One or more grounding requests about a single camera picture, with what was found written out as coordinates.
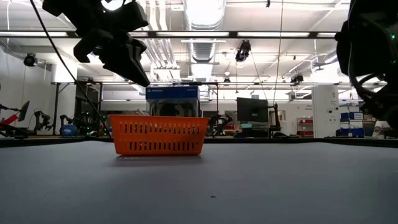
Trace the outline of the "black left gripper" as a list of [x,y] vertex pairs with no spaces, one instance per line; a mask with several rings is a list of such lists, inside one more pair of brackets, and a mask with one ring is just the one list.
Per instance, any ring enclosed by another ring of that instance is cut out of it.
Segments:
[[88,54],[94,52],[103,68],[140,86],[150,85],[141,65],[147,46],[129,35],[149,25],[139,3],[123,1],[117,9],[110,10],[100,0],[44,0],[42,9],[56,17],[63,14],[76,27],[81,40],[73,53],[79,62],[89,62]]

